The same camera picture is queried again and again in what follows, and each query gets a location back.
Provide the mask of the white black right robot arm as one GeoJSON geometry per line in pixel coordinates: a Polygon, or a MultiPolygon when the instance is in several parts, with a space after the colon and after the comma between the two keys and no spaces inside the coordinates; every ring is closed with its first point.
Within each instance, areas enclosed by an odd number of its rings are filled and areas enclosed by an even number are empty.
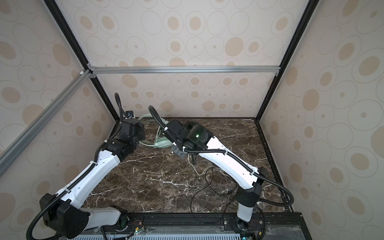
{"type": "Polygon", "coordinates": [[[269,180],[261,168],[243,161],[225,147],[206,127],[198,123],[182,124],[177,120],[171,120],[166,124],[153,106],[149,106],[149,112],[162,128],[162,134],[173,144],[171,151],[174,155],[180,158],[188,155],[200,156],[219,167],[237,183],[238,190],[235,199],[238,202],[237,218],[240,223],[245,224],[251,221],[254,207],[258,202],[278,207],[293,205],[294,196],[286,187],[269,180]],[[284,192],[288,196],[286,202],[279,203],[261,199],[264,182],[284,192]]]}

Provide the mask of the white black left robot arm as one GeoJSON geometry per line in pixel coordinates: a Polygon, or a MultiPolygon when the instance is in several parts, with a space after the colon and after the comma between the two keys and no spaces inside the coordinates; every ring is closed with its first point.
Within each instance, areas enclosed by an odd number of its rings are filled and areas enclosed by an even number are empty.
{"type": "Polygon", "coordinates": [[[85,200],[103,178],[128,155],[132,154],[145,139],[143,124],[133,112],[123,110],[121,99],[115,93],[120,119],[117,129],[96,150],[94,159],[69,184],[56,194],[45,194],[40,199],[41,211],[30,223],[26,238],[33,240],[33,230],[39,221],[56,231],[51,238],[73,239],[85,230],[111,226],[119,222],[122,210],[108,207],[87,210],[85,200]]]}

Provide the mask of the mint green headphones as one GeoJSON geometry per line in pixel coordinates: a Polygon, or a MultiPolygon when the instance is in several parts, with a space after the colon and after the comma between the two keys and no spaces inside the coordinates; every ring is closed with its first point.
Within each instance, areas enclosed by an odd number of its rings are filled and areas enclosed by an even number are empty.
{"type": "MultiPolygon", "coordinates": [[[[151,114],[145,114],[145,115],[139,117],[138,120],[143,122],[143,123],[155,121],[155,119],[152,117],[151,114]]],[[[143,146],[152,147],[155,149],[156,148],[160,148],[160,149],[168,148],[168,147],[171,147],[173,145],[173,143],[171,141],[169,141],[166,137],[164,137],[162,135],[162,128],[160,126],[158,127],[157,133],[155,135],[155,140],[153,143],[150,143],[147,140],[139,141],[139,143],[143,146]]]]}

